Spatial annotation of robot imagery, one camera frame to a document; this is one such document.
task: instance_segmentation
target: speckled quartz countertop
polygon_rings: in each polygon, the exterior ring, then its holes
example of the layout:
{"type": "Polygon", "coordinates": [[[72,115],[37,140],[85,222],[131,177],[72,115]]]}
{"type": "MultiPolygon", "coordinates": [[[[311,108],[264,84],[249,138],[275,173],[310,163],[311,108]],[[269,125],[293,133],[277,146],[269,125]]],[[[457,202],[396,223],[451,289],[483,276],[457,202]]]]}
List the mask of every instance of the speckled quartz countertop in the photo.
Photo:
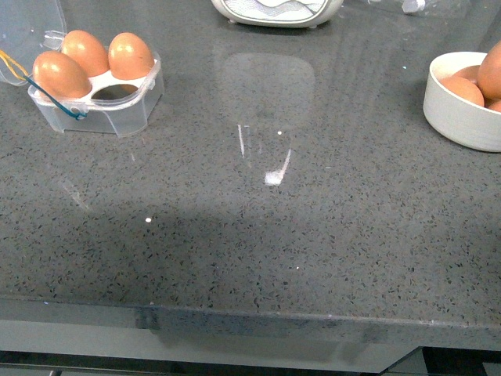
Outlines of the speckled quartz countertop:
{"type": "Polygon", "coordinates": [[[68,30],[159,53],[144,131],[59,134],[26,87],[0,85],[3,302],[501,349],[501,155],[422,111],[436,56],[501,38],[499,1],[406,16],[346,0],[300,31],[231,25],[209,1],[117,3],[61,0],[68,30]]]}

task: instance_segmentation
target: brown egg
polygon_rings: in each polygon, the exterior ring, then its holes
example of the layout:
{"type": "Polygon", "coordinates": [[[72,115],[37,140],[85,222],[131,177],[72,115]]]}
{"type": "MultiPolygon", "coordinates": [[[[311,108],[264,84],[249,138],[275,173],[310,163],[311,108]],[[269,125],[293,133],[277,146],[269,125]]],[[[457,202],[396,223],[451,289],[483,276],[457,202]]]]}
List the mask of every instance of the brown egg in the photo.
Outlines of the brown egg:
{"type": "Polygon", "coordinates": [[[472,65],[471,67],[458,70],[453,76],[466,78],[467,80],[477,84],[478,68],[480,65],[472,65]]]}
{"type": "Polygon", "coordinates": [[[501,98],[501,42],[492,47],[480,64],[478,87],[486,98],[501,98]]]}
{"type": "Polygon", "coordinates": [[[487,108],[490,110],[501,112],[501,99],[498,99],[495,102],[491,103],[487,108]]]}
{"type": "Polygon", "coordinates": [[[466,78],[451,76],[444,78],[440,83],[457,96],[478,106],[484,106],[484,96],[480,89],[466,78]]]}
{"type": "Polygon", "coordinates": [[[110,69],[108,52],[98,38],[83,30],[70,31],[63,39],[61,52],[75,60],[89,77],[110,69]]]}
{"type": "Polygon", "coordinates": [[[135,80],[145,77],[155,64],[153,54],[137,35],[117,35],[108,49],[111,74],[120,80],[135,80]]]}
{"type": "Polygon", "coordinates": [[[82,67],[68,55],[57,51],[38,55],[33,64],[33,79],[56,99],[81,98],[92,89],[82,67]]]}

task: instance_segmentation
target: clear plastic egg holder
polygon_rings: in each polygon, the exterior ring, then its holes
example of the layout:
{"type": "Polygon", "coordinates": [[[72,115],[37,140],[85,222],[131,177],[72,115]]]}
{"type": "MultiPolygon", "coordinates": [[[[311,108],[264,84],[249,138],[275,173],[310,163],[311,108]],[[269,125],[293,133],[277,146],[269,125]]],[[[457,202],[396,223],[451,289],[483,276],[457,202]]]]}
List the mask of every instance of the clear plastic egg holder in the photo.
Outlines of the clear plastic egg holder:
{"type": "Polygon", "coordinates": [[[30,86],[28,94],[43,113],[52,129],[57,132],[80,131],[114,133],[117,136],[130,136],[148,125],[148,117],[164,94],[164,79],[161,70],[160,57],[153,53],[155,65],[144,78],[135,80],[119,80],[105,72],[89,78],[92,84],[91,92],[80,99],[60,100],[66,108],[78,110],[86,117],[77,121],[68,116],[52,103],[34,86],[30,86]],[[138,89],[121,99],[92,99],[101,89],[112,85],[134,85],[138,89]]]}
{"type": "MultiPolygon", "coordinates": [[[[2,0],[0,12],[0,49],[15,61],[31,71],[38,55],[51,49],[59,50],[66,35],[66,21],[59,0],[25,2],[2,0]]],[[[90,78],[92,91],[82,99],[60,101],[66,108],[86,113],[87,117],[75,120],[57,108],[49,99],[31,86],[28,93],[38,109],[57,132],[83,131],[112,133],[117,136],[133,135],[148,125],[148,117],[164,93],[164,79],[160,57],[153,52],[153,69],[138,80],[123,81],[106,72],[90,78]],[[116,84],[130,84],[138,90],[122,99],[97,100],[92,95],[116,84]]],[[[27,84],[12,75],[8,67],[0,62],[0,83],[21,86],[27,84]]]]}

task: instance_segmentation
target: plastic lid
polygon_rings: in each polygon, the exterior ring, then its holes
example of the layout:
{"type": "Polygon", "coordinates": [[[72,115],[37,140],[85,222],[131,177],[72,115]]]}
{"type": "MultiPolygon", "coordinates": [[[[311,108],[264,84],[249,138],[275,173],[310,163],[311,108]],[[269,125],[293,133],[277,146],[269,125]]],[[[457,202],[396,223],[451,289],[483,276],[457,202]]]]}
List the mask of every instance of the plastic lid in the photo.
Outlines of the plastic lid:
{"type": "MultiPolygon", "coordinates": [[[[66,34],[66,22],[59,0],[2,0],[0,49],[31,73],[38,55],[58,49],[66,34]]],[[[21,86],[0,60],[0,81],[21,86]]]]}

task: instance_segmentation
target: white bowl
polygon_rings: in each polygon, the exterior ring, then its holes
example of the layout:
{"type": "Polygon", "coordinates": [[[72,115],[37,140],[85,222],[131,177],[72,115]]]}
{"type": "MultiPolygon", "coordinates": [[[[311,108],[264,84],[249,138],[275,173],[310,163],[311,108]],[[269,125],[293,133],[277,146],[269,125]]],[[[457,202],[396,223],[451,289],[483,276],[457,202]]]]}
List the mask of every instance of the white bowl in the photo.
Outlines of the white bowl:
{"type": "Polygon", "coordinates": [[[433,128],[455,143],[501,152],[501,113],[468,102],[439,82],[460,69],[479,65],[485,56],[481,52],[451,52],[433,60],[424,95],[424,116],[433,128]]]}

